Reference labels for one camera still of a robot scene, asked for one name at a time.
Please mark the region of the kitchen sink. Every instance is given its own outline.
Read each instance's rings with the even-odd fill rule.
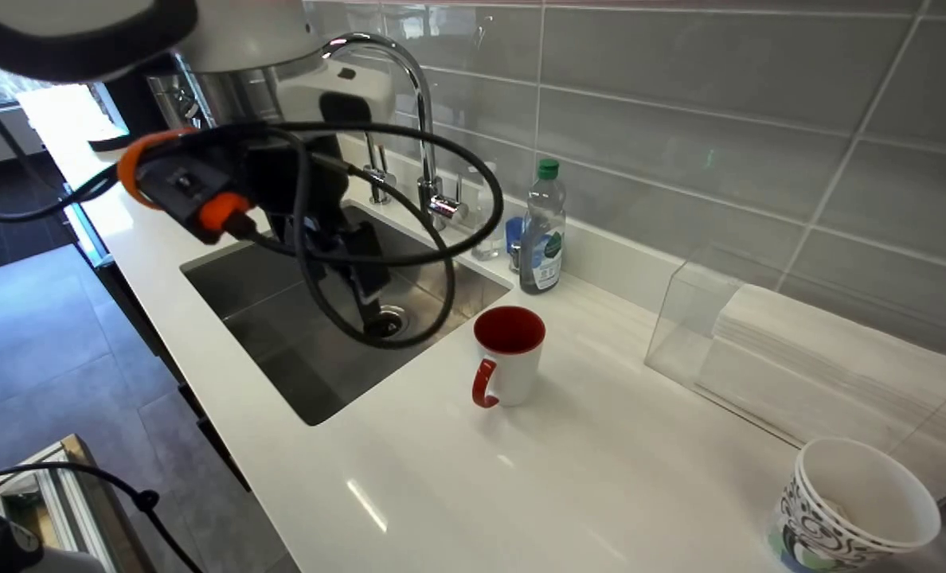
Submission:
[[[359,210],[348,210],[348,221],[372,224],[385,255],[427,252],[427,245]],[[500,283],[467,267],[455,267],[455,302],[438,336],[416,346],[379,350],[349,341],[317,311],[297,259],[239,242],[198,259],[181,272],[309,426],[333,418],[389,373],[505,294]],[[389,275],[391,281],[379,289],[379,302],[400,319],[400,330],[391,336],[397,341],[424,330],[437,319],[446,272],[442,266],[424,266],[391,267]],[[323,275],[320,294],[349,325],[355,325],[349,289],[338,275]]]

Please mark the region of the red mug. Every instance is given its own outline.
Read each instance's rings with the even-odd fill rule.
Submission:
[[[476,409],[528,400],[539,383],[545,322],[522,305],[495,305],[476,315],[475,341],[480,363],[470,400]]]

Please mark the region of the faucet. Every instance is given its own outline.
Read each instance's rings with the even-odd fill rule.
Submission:
[[[414,53],[391,43],[391,38],[383,38],[383,34],[338,34],[332,43],[320,46],[320,58],[332,58],[343,47],[352,47],[352,46],[374,46],[383,47],[400,69],[404,77],[410,81],[414,87],[414,111],[416,111],[416,130],[420,135],[432,135],[432,96],[429,96],[429,84],[427,84],[427,73],[420,69],[420,65],[414,60]],[[424,212],[432,212],[432,202],[438,197],[438,176],[437,176],[437,148],[432,144],[420,144],[420,181],[416,181],[416,203]]]

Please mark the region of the countertop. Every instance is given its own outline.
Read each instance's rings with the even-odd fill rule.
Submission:
[[[83,101],[21,101],[72,185],[102,167]],[[184,281],[214,250],[125,192],[87,210],[298,569],[781,569],[764,536],[793,447],[645,368],[649,308],[578,277],[511,288],[500,302],[548,322],[534,400],[470,406],[467,322],[306,426]]]

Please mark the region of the water bottle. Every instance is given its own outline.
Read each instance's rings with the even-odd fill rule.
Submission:
[[[528,187],[528,216],[519,242],[519,283],[524,294],[553,289],[564,272],[567,187],[558,160],[539,160]]]

